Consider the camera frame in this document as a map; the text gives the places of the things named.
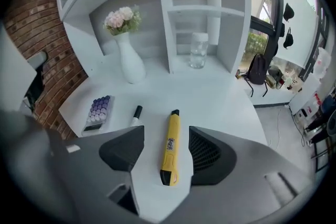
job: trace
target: white desk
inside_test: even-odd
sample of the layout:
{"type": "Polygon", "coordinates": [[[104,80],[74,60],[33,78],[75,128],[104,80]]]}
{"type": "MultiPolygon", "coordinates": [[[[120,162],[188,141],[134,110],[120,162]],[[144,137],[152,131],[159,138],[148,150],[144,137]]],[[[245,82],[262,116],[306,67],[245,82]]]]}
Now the white desk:
{"type": "Polygon", "coordinates": [[[135,108],[143,106],[140,120],[145,126],[144,149],[131,176],[140,216],[159,222],[188,195],[193,175],[188,150],[190,125],[222,131],[267,145],[258,115],[246,93],[222,64],[209,57],[201,70],[171,75],[162,59],[145,60],[147,77],[128,84],[119,67],[108,74],[88,78],[64,102],[59,112],[81,137],[87,113],[96,98],[115,96],[106,132],[130,126],[135,108]],[[179,109],[181,136],[178,157],[179,182],[163,186],[160,167],[171,111],[179,109]]]}

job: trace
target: backpack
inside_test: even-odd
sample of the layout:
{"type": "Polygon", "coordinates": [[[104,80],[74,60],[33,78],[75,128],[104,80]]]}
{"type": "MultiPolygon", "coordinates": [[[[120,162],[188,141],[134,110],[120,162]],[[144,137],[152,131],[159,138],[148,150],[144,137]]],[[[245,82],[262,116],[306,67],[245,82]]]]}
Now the backpack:
{"type": "Polygon", "coordinates": [[[265,84],[266,87],[266,92],[264,93],[264,95],[262,97],[264,97],[268,91],[267,89],[267,85],[265,82],[266,79],[266,73],[267,73],[267,63],[266,63],[266,59],[264,58],[264,56],[262,54],[256,54],[253,57],[253,60],[251,62],[251,65],[245,75],[245,80],[248,83],[248,85],[251,87],[252,89],[252,95],[253,96],[253,87],[251,86],[251,84],[248,82],[248,80],[250,82],[252,82],[253,84],[256,85],[263,85],[265,84]]]}

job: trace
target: gray floor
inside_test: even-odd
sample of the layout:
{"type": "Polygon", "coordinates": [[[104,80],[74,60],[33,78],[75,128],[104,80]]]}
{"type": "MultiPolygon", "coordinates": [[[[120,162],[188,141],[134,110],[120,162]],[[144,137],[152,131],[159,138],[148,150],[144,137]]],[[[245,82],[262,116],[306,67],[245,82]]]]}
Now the gray floor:
{"type": "Polygon", "coordinates": [[[314,181],[315,163],[310,159],[314,149],[306,145],[306,138],[305,146],[302,147],[302,136],[295,127],[290,110],[284,106],[276,106],[258,108],[256,111],[269,147],[292,162],[314,181]]]}

